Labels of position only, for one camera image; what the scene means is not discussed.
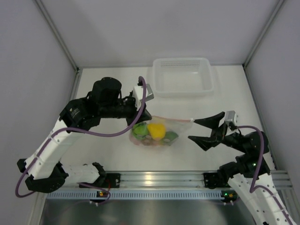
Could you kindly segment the green fake apple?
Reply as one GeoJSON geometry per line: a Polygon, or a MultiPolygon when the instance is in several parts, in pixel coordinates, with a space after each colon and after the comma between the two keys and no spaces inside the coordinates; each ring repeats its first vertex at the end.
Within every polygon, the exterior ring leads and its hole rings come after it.
{"type": "Polygon", "coordinates": [[[132,135],[138,140],[145,138],[148,133],[149,132],[146,123],[135,124],[132,128],[132,135]]]}

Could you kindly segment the yellow fake pepper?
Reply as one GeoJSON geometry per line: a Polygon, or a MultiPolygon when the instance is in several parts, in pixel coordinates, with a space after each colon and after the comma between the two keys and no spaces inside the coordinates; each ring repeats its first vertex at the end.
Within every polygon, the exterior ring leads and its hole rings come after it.
{"type": "Polygon", "coordinates": [[[165,137],[166,127],[161,123],[150,123],[147,125],[148,132],[151,138],[155,141],[160,141],[165,137]]]}

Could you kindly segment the clear zip top bag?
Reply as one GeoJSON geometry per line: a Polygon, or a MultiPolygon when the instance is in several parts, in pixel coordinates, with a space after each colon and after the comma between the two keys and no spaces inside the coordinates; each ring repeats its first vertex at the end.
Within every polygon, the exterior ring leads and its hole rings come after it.
{"type": "Polygon", "coordinates": [[[182,133],[192,127],[194,121],[153,116],[151,120],[135,124],[131,128],[129,139],[138,146],[171,146],[182,133]]]}

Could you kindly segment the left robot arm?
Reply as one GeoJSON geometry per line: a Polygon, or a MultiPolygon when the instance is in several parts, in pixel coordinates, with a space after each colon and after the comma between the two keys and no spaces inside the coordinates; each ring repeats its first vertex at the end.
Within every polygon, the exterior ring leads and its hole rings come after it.
{"type": "Polygon", "coordinates": [[[19,159],[17,166],[22,173],[15,194],[21,198],[19,187],[25,182],[30,194],[51,193],[62,186],[78,184],[85,188],[100,188],[107,173],[100,163],[66,166],[62,156],[82,136],[117,137],[131,130],[139,122],[151,120],[146,102],[154,98],[153,91],[140,76],[138,84],[126,97],[121,93],[122,84],[112,77],[94,82],[87,96],[68,102],[59,115],[54,128],[41,146],[27,159],[19,159]],[[117,133],[92,132],[102,119],[126,119],[127,127],[117,133]]]}

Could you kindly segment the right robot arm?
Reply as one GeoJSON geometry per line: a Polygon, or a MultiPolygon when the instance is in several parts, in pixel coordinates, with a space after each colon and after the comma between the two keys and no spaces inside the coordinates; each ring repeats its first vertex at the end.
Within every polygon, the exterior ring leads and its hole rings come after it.
{"type": "Polygon", "coordinates": [[[257,127],[238,125],[237,120],[235,111],[193,120],[211,130],[209,137],[188,136],[202,150],[208,151],[223,144],[242,152],[235,161],[220,166],[216,172],[204,173],[205,187],[232,188],[236,196],[224,193],[223,202],[235,204],[241,200],[257,225],[294,225],[295,221],[284,206],[263,157],[269,152],[267,136],[257,127]]]}

